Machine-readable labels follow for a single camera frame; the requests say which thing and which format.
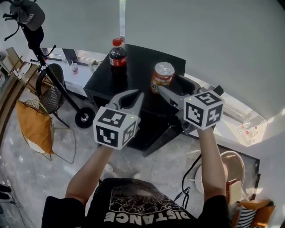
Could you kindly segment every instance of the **black t-shirt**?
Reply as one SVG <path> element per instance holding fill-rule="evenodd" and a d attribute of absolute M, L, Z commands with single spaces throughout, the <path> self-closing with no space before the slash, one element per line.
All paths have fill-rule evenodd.
<path fill-rule="evenodd" d="M 136 179 L 107 178 L 96 189 L 88 215 L 73 198 L 49 196 L 42 227 L 232 227 L 227 199 L 208 199 L 198 219 L 162 194 L 151 183 Z"/>

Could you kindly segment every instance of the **marble floor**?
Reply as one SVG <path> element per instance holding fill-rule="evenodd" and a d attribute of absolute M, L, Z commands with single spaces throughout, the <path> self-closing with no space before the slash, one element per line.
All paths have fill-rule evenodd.
<path fill-rule="evenodd" d="M 36 97 L 24 90 L 20 100 L 28 99 Z M 91 106 L 88 101 L 73 99 L 81 107 Z M 58 115 L 74 129 L 76 143 L 72 131 L 56 130 L 53 146 L 56 153 L 71 161 L 76 145 L 74 163 L 69 164 L 55 155 L 49 161 L 32 151 L 22 137 L 16 111 L 13 110 L 0 148 L 0 183 L 10 180 L 14 191 L 12 195 L 20 207 L 25 226 L 16 205 L 0 203 L 7 221 L 14 225 L 12 227 L 41 227 L 46 197 L 63 198 L 70 179 L 96 150 L 93 128 L 78 128 L 74 122 L 75 114 L 68 102 L 58 111 Z M 55 117 L 53 122 L 55 127 L 64 127 Z M 198 140 L 180 135 L 146 158 L 140 151 L 128 147 L 114 151 L 110 164 L 118 177 L 132 177 L 139 173 L 140 179 L 153 183 L 162 193 L 174 199 L 181 192 L 182 177 L 199 156 L 199 149 Z M 253 167 L 254 161 L 249 162 L 248 170 Z M 195 169 L 192 172 L 189 175 L 194 177 Z M 185 186 L 191 187 L 187 210 L 198 217 L 202 212 L 204 196 L 197 191 L 193 181 L 186 181 Z M 183 197 L 177 202 L 182 205 L 182 201 Z"/>

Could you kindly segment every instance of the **striped cushion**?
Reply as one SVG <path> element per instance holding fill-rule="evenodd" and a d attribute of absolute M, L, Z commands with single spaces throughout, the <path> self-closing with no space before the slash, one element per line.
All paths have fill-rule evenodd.
<path fill-rule="evenodd" d="M 250 227 L 257 210 L 248 210 L 242 206 L 240 219 L 236 225 L 237 228 L 248 228 Z"/>

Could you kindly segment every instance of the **black table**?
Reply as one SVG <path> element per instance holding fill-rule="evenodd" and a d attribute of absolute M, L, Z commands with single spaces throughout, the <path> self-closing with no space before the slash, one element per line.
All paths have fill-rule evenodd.
<path fill-rule="evenodd" d="M 109 56 L 96 69 L 84 87 L 88 99 L 99 108 L 105 106 L 112 97 L 126 90 L 139 89 L 145 97 L 140 113 L 140 130 L 128 143 L 129 147 L 141 150 L 144 156 L 156 151 L 182 132 L 175 117 L 177 109 L 169 105 L 159 94 L 151 91 L 151 77 L 158 62 L 169 62 L 175 74 L 184 75 L 185 60 L 152 49 L 126 45 L 127 75 L 112 75 Z M 175 77 L 170 87 L 179 91 Z"/>

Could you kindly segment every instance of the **red label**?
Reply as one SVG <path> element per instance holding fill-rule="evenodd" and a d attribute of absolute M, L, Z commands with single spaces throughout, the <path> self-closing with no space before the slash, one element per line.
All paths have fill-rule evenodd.
<path fill-rule="evenodd" d="M 110 64 L 112 66 L 124 66 L 126 65 L 126 57 L 121 58 L 121 59 L 112 59 L 110 57 Z"/>

